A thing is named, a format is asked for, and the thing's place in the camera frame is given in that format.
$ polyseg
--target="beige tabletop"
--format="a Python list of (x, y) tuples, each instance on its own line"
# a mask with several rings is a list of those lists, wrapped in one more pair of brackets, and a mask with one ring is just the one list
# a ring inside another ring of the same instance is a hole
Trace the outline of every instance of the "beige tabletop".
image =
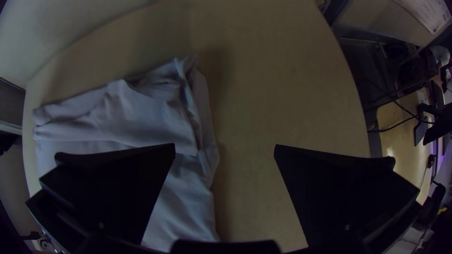
[[(421, 101), (428, 104), (428, 94), (425, 88), (397, 100), (400, 105), (412, 113), (417, 112), (417, 105)], [(432, 121), (431, 115), (426, 115), (428, 121)], [(411, 115), (395, 103), (388, 103), (377, 110), (380, 129), (389, 128), (409, 117)], [(434, 154), (434, 143), (424, 146), (421, 140), (417, 146), (414, 146), (413, 129), (417, 123), (416, 119), (412, 119), (392, 130), (380, 133), (380, 141), (382, 155), (395, 158), (394, 171), (413, 185), (420, 187), (416, 201), (423, 205), (430, 189), (431, 169), (426, 169), (426, 165), (428, 156)]]
[(34, 169), (31, 110), (195, 53), (206, 76), (220, 165), (212, 190), (223, 240), (306, 247), (273, 159), (275, 144), (368, 157), (358, 92), (314, 1), (161, 1), (87, 34), (31, 80), (24, 163)]

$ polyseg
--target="white paper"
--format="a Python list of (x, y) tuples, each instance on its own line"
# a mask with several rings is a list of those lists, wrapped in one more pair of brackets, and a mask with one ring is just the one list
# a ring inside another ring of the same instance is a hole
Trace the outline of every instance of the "white paper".
[(411, 13), (432, 34), (438, 32), (451, 18), (444, 0), (394, 0)]

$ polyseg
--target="floor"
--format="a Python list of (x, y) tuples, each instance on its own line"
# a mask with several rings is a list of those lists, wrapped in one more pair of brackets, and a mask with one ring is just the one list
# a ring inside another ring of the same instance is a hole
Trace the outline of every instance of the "floor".
[(25, 88), (54, 54), (152, 0), (9, 0), (0, 15), (0, 77)]

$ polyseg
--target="cable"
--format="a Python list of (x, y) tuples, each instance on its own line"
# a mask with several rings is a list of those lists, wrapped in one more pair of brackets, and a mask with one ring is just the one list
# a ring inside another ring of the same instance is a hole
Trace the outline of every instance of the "cable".
[[(375, 84), (373, 81), (371, 81), (368, 78), (365, 78), (367, 80), (367, 82), (369, 82), (371, 85), (373, 85), (376, 89), (378, 89), (380, 92), (382, 93), (387, 93), (386, 91), (384, 91), (381, 87), (377, 86), (377, 84)], [(410, 114), (411, 116), (413, 116), (414, 118), (416, 118), (419, 122), (423, 122), (423, 123), (428, 123), (428, 124), (434, 124), (433, 122), (428, 122), (428, 121), (424, 121), (419, 119), (415, 114), (411, 113), (408, 109), (404, 108), (402, 105), (400, 105), (397, 101), (393, 101), (399, 108), (401, 108), (403, 111), (407, 112), (408, 114)]]
[(420, 120), (418, 119), (418, 117), (416, 115), (414, 115), (413, 113), (409, 112), (408, 109), (402, 107), (402, 105), (400, 105), (398, 102), (393, 101), (397, 106), (399, 106), (399, 108), (401, 108), (403, 111), (407, 112), (408, 114), (410, 114), (412, 117), (416, 118), (419, 122), (423, 122), (423, 123), (428, 123), (428, 124), (435, 124), (434, 122), (428, 122), (428, 121), (424, 121), (424, 120)]
[(397, 126), (403, 124), (404, 122), (409, 121), (409, 120), (411, 120), (411, 119), (413, 119), (413, 118), (415, 118), (415, 117), (410, 117), (410, 118), (408, 118), (408, 119), (405, 119), (405, 120), (401, 121), (400, 123), (398, 123), (398, 124), (396, 124), (396, 125), (394, 125), (394, 126), (392, 126), (392, 127), (389, 127), (389, 128), (387, 128), (387, 129), (383, 129), (383, 130), (367, 130), (367, 132), (380, 132), (380, 133), (381, 133), (381, 132), (386, 132), (386, 131), (388, 131), (388, 130), (394, 129), (395, 127), (397, 127)]

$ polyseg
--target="white cloth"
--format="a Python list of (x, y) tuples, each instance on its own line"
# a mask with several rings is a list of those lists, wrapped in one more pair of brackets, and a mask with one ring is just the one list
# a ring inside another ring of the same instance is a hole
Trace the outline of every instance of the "white cloth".
[(431, 46), (430, 50), (433, 53), (433, 56), (435, 57), (436, 64), (441, 63), (441, 66), (445, 66), (449, 63), (449, 60), (451, 59), (451, 53), (449, 50), (443, 46)]
[(219, 153), (196, 57), (174, 59), (135, 79), (137, 84), (128, 80), (33, 111), (38, 174), (56, 166), (59, 151), (90, 154), (174, 143), (176, 158), (142, 245), (169, 252), (179, 238), (219, 240), (210, 191)]

